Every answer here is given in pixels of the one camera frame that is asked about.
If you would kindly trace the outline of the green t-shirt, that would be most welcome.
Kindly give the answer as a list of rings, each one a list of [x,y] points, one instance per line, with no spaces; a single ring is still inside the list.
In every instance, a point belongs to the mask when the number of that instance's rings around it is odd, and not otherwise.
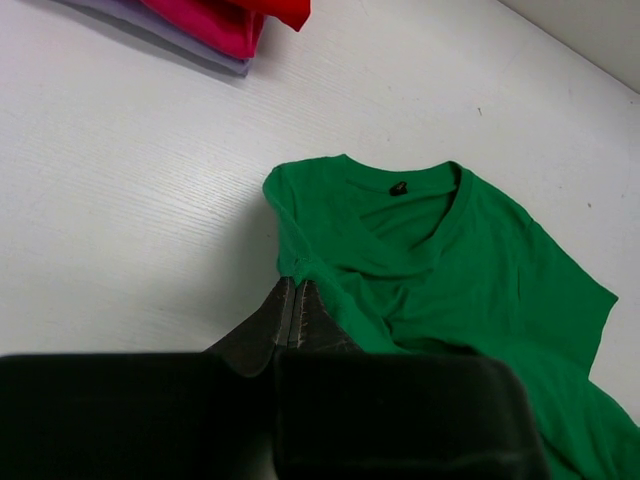
[[[345,155],[279,165],[263,193],[279,273],[314,282],[363,350],[501,360],[554,478],[638,477],[638,426],[589,378],[616,295],[517,202],[454,162],[399,172]]]

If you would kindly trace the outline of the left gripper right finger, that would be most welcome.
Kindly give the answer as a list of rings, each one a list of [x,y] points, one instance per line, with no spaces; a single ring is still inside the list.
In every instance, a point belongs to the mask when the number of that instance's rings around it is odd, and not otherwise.
[[[316,283],[309,280],[296,288],[287,349],[320,353],[362,351],[329,315]]]

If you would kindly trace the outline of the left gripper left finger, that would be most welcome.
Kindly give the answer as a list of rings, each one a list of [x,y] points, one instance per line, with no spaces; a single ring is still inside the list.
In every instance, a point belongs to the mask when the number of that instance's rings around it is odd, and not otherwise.
[[[239,376],[258,376],[279,347],[288,344],[296,285],[278,280],[261,306],[223,338],[205,350],[220,358]]]

